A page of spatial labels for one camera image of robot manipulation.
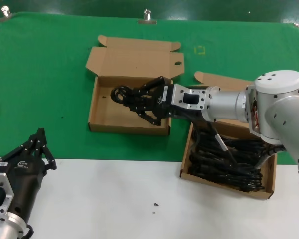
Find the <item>cardboard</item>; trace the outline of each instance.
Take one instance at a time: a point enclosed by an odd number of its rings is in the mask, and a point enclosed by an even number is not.
[[[119,85],[139,87],[159,76],[172,79],[184,73],[184,55],[172,52],[181,44],[102,35],[98,40],[104,47],[93,47],[86,63],[86,68],[98,75],[90,106],[90,131],[169,135],[170,118],[163,119],[161,126],[152,125],[113,102],[110,92]]]
[[[219,86],[222,89],[227,90],[243,90],[247,85],[250,85],[250,82],[234,79],[230,77],[218,76],[209,73],[196,72],[195,78],[208,86]],[[206,127],[206,124],[203,122],[198,123],[199,127]],[[240,138],[240,139],[249,139],[249,138],[257,138],[253,134],[250,134],[248,124],[240,123],[236,120],[220,120],[215,123],[218,133],[223,136],[229,136],[231,138]],[[259,199],[269,199],[275,190],[275,178],[276,178],[276,165],[277,165],[277,155],[271,156],[267,162],[261,168],[261,173],[263,175],[262,184],[265,187],[264,190],[259,192],[242,192],[234,187],[229,187],[226,185],[221,185],[217,183],[210,182],[208,180],[190,175],[188,173],[188,169],[191,166],[191,162],[189,161],[190,156],[190,148],[193,145],[193,140],[191,139],[193,131],[193,124],[190,127],[185,153],[183,157],[183,162],[180,170],[180,177],[186,180],[190,180],[197,183],[203,183],[210,186],[223,188],[231,191],[238,192],[243,195],[259,198]]]

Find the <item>cable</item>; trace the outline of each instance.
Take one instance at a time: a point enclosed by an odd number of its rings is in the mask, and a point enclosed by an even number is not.
[[[33,236],[34,230],[33,230],[32,226],[26,225],[26,227],[29,228],[29,231],[21,239],[30,239]]]
[[[260,139],[230,139],[220,137],[226,151],[215,137],[217,130],[208,126],[208,130],[194,126],[192,139],[194,146],[189,157],[192,165],[189,173],[206,180],[237,187],[244,192],[260,191],[262,174],[256,166],[271,155],[283,151],[284,147],[268,146]]]

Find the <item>robotic arm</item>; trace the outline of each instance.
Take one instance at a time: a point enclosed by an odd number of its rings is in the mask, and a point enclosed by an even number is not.
[[[265,73],[240,92],[217,86],[184,87],[159,77],[139,88],[116,87],[111,98],[154,125],[167,117],[248,123],[250,133],[266,143],[282,144],[299,169],[299,72]]]
[[[48,164],[42,160],[45,155]],[[43,177],[56,163],[46,146],[45,132],[36,134],[0,159],[0,239],[29,239],[28,220]]]

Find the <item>green table mat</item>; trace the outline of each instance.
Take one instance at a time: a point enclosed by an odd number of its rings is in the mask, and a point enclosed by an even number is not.
[[[56,158],[181,161],[189,123],[170,137],[91,133],[87,120],[94,74],[85,63],[98,35],[180,41],[183,85],[203,71],[254,80],[299,71],[299,28],[291,24],[172,21],[19,13],[0,23],[0,157],[44,127]],[[287,154],[280,164],[293,164]]]

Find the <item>yellow tape mark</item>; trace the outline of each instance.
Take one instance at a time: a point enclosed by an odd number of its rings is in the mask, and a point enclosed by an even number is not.
[[[205,48],[205,46],[194,47],[194,53],[198,54],[198,55],[206,55],[206,48]]]

